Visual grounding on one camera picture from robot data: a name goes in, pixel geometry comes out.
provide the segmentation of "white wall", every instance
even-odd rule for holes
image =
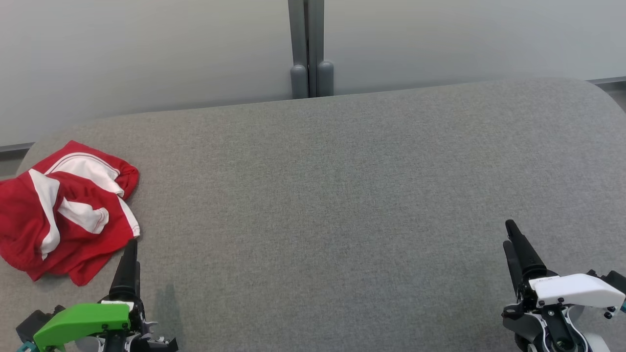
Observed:
[[[286,0],[0,0],[0,146],[100,116],[288,99]]]
[[[626,76],[624,0],[327,0],[335,94]]]

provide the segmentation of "gray cushion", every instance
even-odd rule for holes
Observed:
[[[548,267],[626,274],[626,116],[581,81],[494,81],[163,111],[77,140],[137,166],[143,300],[184,351],[514,351],[502,242],[513,218]],[[32,310],[96,301],[0,264],[1,341]],[[626,351],[623,317],[584,331]]]

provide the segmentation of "red cloth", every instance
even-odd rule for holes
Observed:
[[[139,171],[71,141],[15,179],[0,182],[0,256],[37,281],[45,272],[86,285],[139,236],[124,203]]]

